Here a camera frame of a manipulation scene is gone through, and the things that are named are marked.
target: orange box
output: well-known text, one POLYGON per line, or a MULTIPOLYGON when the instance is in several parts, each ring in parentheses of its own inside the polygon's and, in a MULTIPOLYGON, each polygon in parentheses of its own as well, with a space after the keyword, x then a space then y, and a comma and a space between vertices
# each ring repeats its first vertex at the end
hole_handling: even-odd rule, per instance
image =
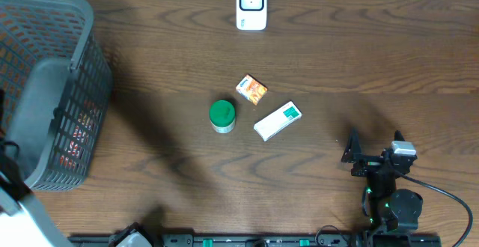
POLYGON ((237 92, 255 105, 260 102, 260 99, 267 91, 268 89, 264 85, 250 75, 246 75, 237 86, 237 92))

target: green lid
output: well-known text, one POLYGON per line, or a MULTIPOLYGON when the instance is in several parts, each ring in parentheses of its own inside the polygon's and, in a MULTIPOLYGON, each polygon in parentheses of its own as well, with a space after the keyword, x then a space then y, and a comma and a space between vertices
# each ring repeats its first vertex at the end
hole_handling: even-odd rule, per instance
POLYGON ((233 105, 226 100, 216 101, 211 105, 210 120, 217 127, 229 126, 235 116, 233 105))

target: green label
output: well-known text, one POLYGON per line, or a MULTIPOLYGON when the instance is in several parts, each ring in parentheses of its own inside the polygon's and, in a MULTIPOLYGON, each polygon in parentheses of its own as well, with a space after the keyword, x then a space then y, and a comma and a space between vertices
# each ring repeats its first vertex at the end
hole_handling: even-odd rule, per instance
POLYGON ((289 109, 285 110, 283 113, 289 120, 292 120, 298 117, 299 115, 299 113, 297 112, 297 110, 294 109, 294 107, 290 107, 289 109))

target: white object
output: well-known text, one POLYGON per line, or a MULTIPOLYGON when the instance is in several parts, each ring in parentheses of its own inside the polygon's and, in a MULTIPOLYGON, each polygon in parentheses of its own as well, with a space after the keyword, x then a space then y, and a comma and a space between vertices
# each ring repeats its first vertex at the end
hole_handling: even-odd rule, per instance
POLYGON ((230 123, 230 125, 225 126, 225 127, 216 126, 213 122, 211 123, 211 125, 213 126, 213 129, 214 129, 216 132, 218 132, 218 133, 220 133, 220 134, 226 134, 226 133, 231 132, 231 130, 233 130, 234 125, 236 124, 236 122, 237 122, 237 119, 235 118, 235 119, 233 120, 233 122, 230 123))
POLYGON ((393 141, 391 142, 392 150, 396 154, 403 154, 414 156, 416 155, 416 149, 414 145, 409 141, 393 141))
POLYGON ((141 235, 139 232, 135 232, 125 240, 122 240, 121 243, 116 245, 117 247, 152 247, 151 244, 141 235))
POLYGON ((266 116, 263 120, 257 122, 253 128, 258 134, 260 134, 264 141, 267 141, 279 131, 283 130, 283 128, 301 117, 302 113, 293 102, 290 101, 280 109, 266 116))
POLYGON ((32 194, 19 203, 12 216, 0 213, 0 246, 73 247, 32 194))
POLYGON ((268 17, 267 0, 237 0, 237 28, 263 30, 268 17))

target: black wire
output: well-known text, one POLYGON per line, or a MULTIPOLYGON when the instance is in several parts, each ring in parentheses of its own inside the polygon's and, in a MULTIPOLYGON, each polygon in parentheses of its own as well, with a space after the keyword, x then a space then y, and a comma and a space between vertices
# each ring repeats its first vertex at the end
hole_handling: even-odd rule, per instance
POLYGON ((394 172, 396 173, 396 175, 398 176, 401 176, 402 178, 406 179, 406 180, 409 180, 409 181, 412 181, 413 183, 417 183, 419 184, 420 186, 424 186, 424 187, 427 187, 429 189, 432 189, 436 192, 439 192, 445 196, 448 196, 449 198, 452 198, 454 199, 455 201, 459 202, 466 210, 467 210, 467 214, 469 215, 469 222, 467 224, 467 227, 466 227, 466 230, 464 231, 463 235, 459 238, 459 240, 457 240, 456 243, 454 243, 453 247, 457 247, 459 245, 461 245, 461 243, 463 243, 463 241, 466 239, 467 235, 469 234, 469 232, 471 231, 472 229, 472 220, 473 220, 473 216, 472 216, 472 211, 471 211, 471 208, 469 208, 469 206, 460 198, 458 198, 457 196, 449 193, 449 192, 446 192, 445 190, 443 189, 440 189, 440 188, 437 188, 435 186, 432 186, 428 183, 425 183, 425 182, 422 182, 420 180, 416 180, 416 179, 413 179, 409 176, 406 176, 405 174, 402 174, 400 173, 398 170, 396 170, 396 168, 394 168, 394 165, 391 165, 392 169, 394 170, 394 172))
POLYGON ((321 245, 319 242, 318 242, 318 237, 321 235, 321 231, 324 230, 324 228, 334 228, 338 233, 339 235, 343 238, 343 240, 347 243, 347 245, 349 246, 350 245, 350 241, 349 240, 346 240, 346 238, 343 236, 343 234, 341 233, 341 231, 339 231, 338 228, 336 228, 334 225, 325 225, 323 226, 321 229, 319 229, 316 233, 316 236, 314 236, 314 241, 316 243, 316 245, 318 246, 324 246, 324 245, 321 245))
POLYGON ((369 214, 367 213, 366 209, 366 197, 367 197, 367 189, 369 187, 365 186, 364 190, 362 191, 362 198, 361 198, 361 208, 362 208, 362 213, 366 216, 369 217, 369 214))

